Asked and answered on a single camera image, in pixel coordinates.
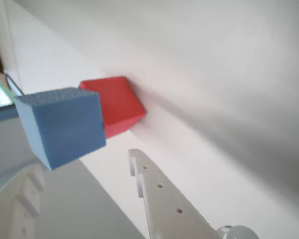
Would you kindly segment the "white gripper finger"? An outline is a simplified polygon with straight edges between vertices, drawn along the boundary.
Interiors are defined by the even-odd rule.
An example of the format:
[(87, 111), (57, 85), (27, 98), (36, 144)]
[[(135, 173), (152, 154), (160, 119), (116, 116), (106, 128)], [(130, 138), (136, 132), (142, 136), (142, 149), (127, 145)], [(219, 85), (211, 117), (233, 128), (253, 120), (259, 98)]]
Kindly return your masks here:
[(29, 165), (0, 188), (0, 239), (34, 239), (45, 189), (42, 167)]
[(128, 151), (130, 174), (143, 199), (151, 239), (219, 239), (207, 222), (162, 170), (141, 150)]

